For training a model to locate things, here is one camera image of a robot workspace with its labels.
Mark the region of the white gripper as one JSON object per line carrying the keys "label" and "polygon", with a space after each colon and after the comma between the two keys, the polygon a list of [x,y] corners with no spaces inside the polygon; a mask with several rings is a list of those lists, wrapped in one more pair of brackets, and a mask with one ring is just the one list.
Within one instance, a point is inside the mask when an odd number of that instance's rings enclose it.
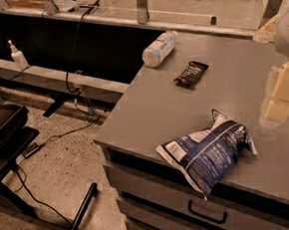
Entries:
{"label": "white gripper", "polygon": [[[259,34],[274,33],[275,50],[289,57],[289,0],[277,15],[268,20]],[[281,123],[289,116],[289,59],[280,67],[272,67],[267,78],[266,97],[263,102],[264,119]]]}

